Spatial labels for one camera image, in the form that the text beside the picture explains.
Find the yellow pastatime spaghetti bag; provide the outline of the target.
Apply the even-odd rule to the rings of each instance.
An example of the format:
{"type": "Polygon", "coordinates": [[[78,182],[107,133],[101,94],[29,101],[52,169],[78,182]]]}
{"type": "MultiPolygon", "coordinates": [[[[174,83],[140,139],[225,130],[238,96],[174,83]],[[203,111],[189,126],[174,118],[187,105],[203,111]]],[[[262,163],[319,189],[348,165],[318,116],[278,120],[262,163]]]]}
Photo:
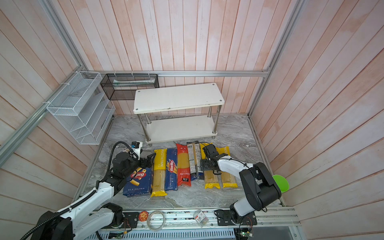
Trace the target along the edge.
{"type": "Polygon", "coordinates": [[[219,179],[217,175],[214,175],[214,171],[210,168],[210,164],[208,163],[207,156],[203,150],[205,146],[209,145],[209,143],[203,142],[200,143],[200,149],[202,154],[202,162],[201,166],[204,170],[204,180],[205,180],[205,189],[217,188],[220,189],[219,179]]]}
{"type": "Polygon", "coordinates": [[[151,197],[164,197],[167,195],[165,191],[166,178],[166,157],[167,149],[154,150],[156,156],[153,167],[153,184],[151,197]]]}
{"type": "MultiPolygon", "coordinates": [[[[229,147],[216,148],[216,150],[218,151],[219,154],[230,155],[229,147]]],[[[233,176],[230,173],[222,172],[221,180],[222,180],[223,188],[237,188],[238,187],[235,176],[233,176]]]]}

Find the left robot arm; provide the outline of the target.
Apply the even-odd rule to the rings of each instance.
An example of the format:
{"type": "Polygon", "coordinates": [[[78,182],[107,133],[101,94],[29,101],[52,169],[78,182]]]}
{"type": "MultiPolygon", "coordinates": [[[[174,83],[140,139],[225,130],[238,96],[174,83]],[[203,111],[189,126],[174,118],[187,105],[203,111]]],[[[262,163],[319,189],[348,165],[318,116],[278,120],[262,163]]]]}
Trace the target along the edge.
{"type": "Polygon", "coordinates": [[[127,179],[135,177],[137,168],[149,168],[156,154],[141,158],[135,152],[110,156],[104,178],[86,195],[59,210],[44,213],[35,227],[22,236],[23,240],[83,240],[99,229],[123,221],[122,208],[114,204],[102,207],[98,214],[91,212],[106,200],[114,197],[126,185],[127,179]]]}

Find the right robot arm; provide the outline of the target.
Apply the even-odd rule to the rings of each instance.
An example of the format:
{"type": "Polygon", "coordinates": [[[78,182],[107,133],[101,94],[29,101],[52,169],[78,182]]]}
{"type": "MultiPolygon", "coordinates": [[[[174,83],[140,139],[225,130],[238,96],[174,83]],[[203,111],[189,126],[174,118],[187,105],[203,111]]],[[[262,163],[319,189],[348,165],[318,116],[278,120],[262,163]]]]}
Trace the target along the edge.
{"type": "Polygon", "coordinates": [[[204,144],[203,166],[214,174],[229,173],[241,180],[245,196],[230,206],[233,220],[254,211],[261,211],[282,196],[281,189],[264,163],[245,163],[226,153],[219,153],[213,144],[204,144]]]}

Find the white two-tier shelf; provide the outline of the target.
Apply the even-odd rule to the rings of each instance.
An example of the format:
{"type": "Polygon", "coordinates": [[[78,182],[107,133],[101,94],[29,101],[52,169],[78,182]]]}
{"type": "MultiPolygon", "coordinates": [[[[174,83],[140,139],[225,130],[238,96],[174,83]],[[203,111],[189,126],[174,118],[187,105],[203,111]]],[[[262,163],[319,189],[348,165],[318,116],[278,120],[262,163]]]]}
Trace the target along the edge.
{"type": "Polygon", "coordinates": [[[134,114],[139,117],[148,144],[217,136],[225,100],[215,83],[137,90],[134,114]],[[148,114],[210,108],[207,115],[151,121],[148,114]]]}

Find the clear blue spaghetti bag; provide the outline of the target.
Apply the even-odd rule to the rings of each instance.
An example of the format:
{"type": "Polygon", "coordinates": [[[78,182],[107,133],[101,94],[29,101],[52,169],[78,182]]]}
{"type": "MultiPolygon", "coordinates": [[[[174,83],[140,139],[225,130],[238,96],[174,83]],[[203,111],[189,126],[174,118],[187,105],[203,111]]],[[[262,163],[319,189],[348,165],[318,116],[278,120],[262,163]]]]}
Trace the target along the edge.
{"type": "Polygon", "coordinates": [[[200,144],[196,141],[188,142],[187,149],[189,156],[191,180],[204,180],[204,171],[201,165],[202,154],[200,144]]]}

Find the blue Barilla rigatoni box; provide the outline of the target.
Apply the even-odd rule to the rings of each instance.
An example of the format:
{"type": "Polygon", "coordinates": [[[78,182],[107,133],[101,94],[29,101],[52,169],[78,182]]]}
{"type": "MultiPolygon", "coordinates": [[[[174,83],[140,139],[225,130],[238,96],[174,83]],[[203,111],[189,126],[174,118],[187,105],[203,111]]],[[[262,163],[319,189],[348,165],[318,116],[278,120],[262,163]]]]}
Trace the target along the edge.
{"type": "Polygon", "coordinates": [[[142,176],[138,168],[128,178],[123,188],[123,195],[127,197],[149,195],[152,191],[153,176],[142,176]]]}

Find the blue Barilla spaghetti box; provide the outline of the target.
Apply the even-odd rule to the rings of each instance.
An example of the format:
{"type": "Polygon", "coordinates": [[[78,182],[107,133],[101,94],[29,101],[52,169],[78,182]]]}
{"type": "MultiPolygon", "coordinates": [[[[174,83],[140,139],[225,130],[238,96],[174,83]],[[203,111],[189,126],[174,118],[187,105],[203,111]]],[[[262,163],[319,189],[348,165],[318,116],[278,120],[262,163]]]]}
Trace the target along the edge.
{"type": "Polygon", "coordinates": [[[177,149],[167,149],[165,191],[176,191],[178,187],[177,149]]]}

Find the red spaghetti bag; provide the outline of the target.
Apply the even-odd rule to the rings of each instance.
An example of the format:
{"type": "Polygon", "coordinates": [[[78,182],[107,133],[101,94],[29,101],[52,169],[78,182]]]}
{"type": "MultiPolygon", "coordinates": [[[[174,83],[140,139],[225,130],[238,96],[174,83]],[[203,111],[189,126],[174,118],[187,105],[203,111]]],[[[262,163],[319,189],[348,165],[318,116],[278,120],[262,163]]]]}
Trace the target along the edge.
{"type": "Polygon", "coordinates": [[[178,159],[178,186],[191,186],[190,163],[187,146],[176,144],[178,159]]]}

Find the small clear plastic box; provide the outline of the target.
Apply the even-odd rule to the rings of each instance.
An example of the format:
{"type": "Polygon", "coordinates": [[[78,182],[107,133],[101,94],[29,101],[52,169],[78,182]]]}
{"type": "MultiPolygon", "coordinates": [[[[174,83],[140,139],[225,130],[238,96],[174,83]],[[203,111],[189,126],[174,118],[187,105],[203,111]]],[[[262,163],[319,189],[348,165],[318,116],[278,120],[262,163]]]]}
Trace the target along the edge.
{"type": "Polygon", "coordinates": [[[195,211],[193,217],[201,228],[209,222],[209,219],[202,210],[195,211]]]}

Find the red round sticker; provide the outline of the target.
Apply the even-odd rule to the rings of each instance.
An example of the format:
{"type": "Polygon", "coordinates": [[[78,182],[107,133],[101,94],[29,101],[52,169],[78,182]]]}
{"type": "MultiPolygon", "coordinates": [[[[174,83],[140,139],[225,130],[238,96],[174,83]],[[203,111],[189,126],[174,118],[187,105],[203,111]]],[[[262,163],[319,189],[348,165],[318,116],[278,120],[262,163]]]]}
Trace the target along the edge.
{"type": "Polygon", "coordinates": [[[147,211],[142,211],[139,213],[139,221],[146,222],[148,220],[149,213],[147,211]]]}

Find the green round object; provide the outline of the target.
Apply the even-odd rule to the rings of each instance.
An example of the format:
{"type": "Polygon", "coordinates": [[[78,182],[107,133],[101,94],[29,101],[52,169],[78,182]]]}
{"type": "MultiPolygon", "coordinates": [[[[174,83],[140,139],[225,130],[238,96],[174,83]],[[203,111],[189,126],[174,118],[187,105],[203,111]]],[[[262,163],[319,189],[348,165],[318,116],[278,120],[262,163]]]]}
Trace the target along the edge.
{"type": "Polygon", "coordinates": [[[273,175],[273,179],[275,180],[276,184],[278,185],[279,189],[281,190],[281,193],[285,193],[290,189],[290,184],[286,178],[280,175],[273,175]]]}

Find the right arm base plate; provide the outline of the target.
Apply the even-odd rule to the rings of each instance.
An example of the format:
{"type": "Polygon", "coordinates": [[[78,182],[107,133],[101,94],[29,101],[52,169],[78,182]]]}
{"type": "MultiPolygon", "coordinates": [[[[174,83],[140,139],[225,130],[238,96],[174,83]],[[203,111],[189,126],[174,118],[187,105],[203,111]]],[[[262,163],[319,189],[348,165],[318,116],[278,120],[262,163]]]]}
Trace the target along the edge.
{"type": "Polygon", "coordinates": [[[217,217],[219,226],[255,226],[258,224],[254,213],[249,213],[241,217],[233,210],[215,210],[214,214],[217,217]]]}

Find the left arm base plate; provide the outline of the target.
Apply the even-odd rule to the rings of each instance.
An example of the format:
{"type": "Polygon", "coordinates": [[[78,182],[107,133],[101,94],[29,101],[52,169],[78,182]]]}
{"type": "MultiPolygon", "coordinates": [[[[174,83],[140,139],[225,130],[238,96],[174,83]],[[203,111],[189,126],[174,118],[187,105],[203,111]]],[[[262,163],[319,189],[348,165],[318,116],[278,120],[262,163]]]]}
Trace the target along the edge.
{"type": "Polygon", "coordinates": [[[139,212],[123,212],[115,214],[112,223],[103,229],[134,229],[139,221],[139,212]]]}

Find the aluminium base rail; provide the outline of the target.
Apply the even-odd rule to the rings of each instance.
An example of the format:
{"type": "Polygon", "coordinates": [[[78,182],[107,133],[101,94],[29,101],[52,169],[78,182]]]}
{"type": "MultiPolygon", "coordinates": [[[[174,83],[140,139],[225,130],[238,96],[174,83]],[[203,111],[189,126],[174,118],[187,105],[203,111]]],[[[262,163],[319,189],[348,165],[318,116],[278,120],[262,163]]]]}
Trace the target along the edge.
{"type": "MultiPolygon", "coordinates": [[[[235,226],[219,226],[217,217],[214,214],[215,210],[219,209],[163,209],[163,210],[147,210],[149,213],[148,220],[146,222],[138,221],[137,227],[134,229],[99,229],[98,231],[151,231],[160,232],[165,230],[177,230],[185,229],[186,232],[191,232],[193,229],[218,229],[228,228],[241,230],[251,230],[256,227],[291,227],[300,226],[299,218],[293,208],[286,207],[270,207],[265,212],[252,212],[257,219],[257,225],[235,225],[235,226]],[[202,210],[209,222],[200,227],[193,217],[193,213],[197,210],[202,210]]],[[[98,211],[93,211],[91,214],[98,214],[102,211],[102,208],[98,211]]]]}

